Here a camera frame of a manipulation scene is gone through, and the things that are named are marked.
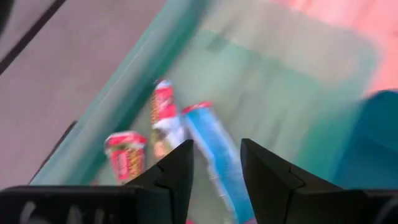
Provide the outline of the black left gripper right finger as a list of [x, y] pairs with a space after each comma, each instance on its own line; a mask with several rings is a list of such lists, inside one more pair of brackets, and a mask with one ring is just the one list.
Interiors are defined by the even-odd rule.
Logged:
[[241, 163], [258, 224], [330, 224], [341, 220], [337, 186], [248, 138], [241, 141]]

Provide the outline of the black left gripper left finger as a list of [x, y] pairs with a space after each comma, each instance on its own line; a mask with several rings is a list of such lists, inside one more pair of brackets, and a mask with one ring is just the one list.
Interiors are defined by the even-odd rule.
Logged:
[[186, 224], [193, 170], [189, 139], [126, 184], [134, 193], [124, 209], [124, 224]]

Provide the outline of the blue wrapper granola bar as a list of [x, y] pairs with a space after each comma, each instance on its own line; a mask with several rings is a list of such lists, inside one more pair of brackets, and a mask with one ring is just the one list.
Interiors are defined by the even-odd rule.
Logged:
[[182, 110], [184, 121], [199, 150], [208, 161], [208, 171], [236, 224], [257, 224], [243, 178], [236, 145], [215, 115], [209, 101]]

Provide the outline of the teal translucent plastic bin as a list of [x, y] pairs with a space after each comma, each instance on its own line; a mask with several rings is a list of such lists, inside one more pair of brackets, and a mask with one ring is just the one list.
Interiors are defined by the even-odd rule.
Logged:
[[389, 188], [381, 153], [345, 157], [378, 63], [356, 31], [270, 0], [168, 0], [32, 183], [115, 184], [104, 141], [151, 135], [164, 78], [179, 107], [212, 102], [234, 144], [250, 138], [344, 188]]

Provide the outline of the dark blue plastic bin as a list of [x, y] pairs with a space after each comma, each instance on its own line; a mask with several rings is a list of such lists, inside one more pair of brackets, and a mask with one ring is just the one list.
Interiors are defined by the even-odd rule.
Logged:
[[398, 91], [364, 100], [333, 183], [344, 189], [398, 189]]

